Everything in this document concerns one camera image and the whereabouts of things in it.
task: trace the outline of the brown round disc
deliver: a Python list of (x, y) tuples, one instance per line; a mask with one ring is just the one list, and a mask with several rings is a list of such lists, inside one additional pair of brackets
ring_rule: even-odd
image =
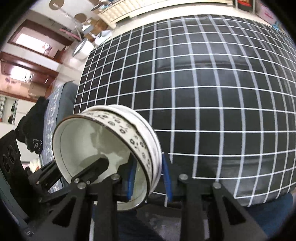
[(84, 23), (87, 19), (86, 15), (84, 13), (78, 13), (74, 17), (78, 22)]
[(64, 0), (51, 0), (49, 2), (49, 7), (52, 10), (58, 10), (64, 5)]

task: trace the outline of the pink object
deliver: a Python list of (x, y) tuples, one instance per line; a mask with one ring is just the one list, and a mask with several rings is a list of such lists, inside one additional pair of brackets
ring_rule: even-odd
[(262, 3), (259, 2), (258, 4), (259, 4), (259, 9), (257, 12), (258, 16), (271, 25), (275, 24), (277, 21), (277, 18), (273, 14), (273, 12), (269, 10), (268, 7), (264, 6)]

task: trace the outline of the table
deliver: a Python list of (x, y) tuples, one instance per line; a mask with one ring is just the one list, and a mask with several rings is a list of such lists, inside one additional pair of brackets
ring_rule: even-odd
[[(295, 64), (291, 38), (258, 22), (158, 21), (90, 54), (74, 112), (131, 107), (183, 173), (222, 182), (244, 206), (264, 203), (296, 186)], [(162, 178), (150, 199), (168, 205)]]

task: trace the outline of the cream sideboard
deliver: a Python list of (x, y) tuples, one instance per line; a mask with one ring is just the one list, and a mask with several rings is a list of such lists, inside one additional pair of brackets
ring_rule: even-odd
[(145, 12), (178, 4), (205, 2), (233, 5), (232, 0), (119, 0), (103, 11), (94, 10), (94, 13), (114, 29), (116, 23), (126, 17), (132, 18)]

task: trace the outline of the triangular cutout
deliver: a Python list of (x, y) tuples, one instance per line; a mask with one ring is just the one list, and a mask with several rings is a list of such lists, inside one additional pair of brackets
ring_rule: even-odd
[(236, 209), (233, 203), (228, 200), (228, 198), (223, 197), (223, 202), (226, 208), (230, 225), (237, 225), (246, 221), (243, 215)]
[(76, 198), (71, 198), (70, 202), (60, 211), (60, 213), (52, 221), (54, 224), (68, 227), (70, 224), (71, 216), (76, 203)]

